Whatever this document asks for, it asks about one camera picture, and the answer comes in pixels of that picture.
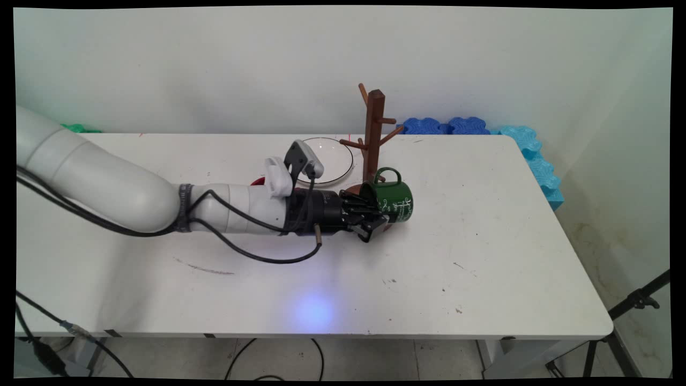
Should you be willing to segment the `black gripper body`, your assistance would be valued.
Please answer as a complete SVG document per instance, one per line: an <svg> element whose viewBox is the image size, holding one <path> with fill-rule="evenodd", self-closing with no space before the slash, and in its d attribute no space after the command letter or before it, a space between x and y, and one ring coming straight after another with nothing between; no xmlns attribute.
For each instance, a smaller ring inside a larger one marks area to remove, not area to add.
<svg viewBox="0 0 686 386"><path fill-rule="evenodd" d="M349 216L341 214L341 196L335 191L296 188L286 203L286 229L296 235L315 234L316 224L323 235L351 232Z"/></svg>

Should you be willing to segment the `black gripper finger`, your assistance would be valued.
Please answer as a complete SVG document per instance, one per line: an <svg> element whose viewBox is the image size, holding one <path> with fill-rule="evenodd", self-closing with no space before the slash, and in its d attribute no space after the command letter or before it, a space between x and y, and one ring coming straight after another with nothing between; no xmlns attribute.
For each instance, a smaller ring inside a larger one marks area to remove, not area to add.
<svg viewBox="0 0 686 386"><path fill-rule="evenodd" d="M349 216L349 229L368 243L385 229L389 220L390 217L383 213L353 213Z"/></svg>
<svg viewBox="0 0 686 386"><path fill-rule="evenodd" d="M382 217L374 200L350 191L341 192L341 214L349 217Z"/></svg>

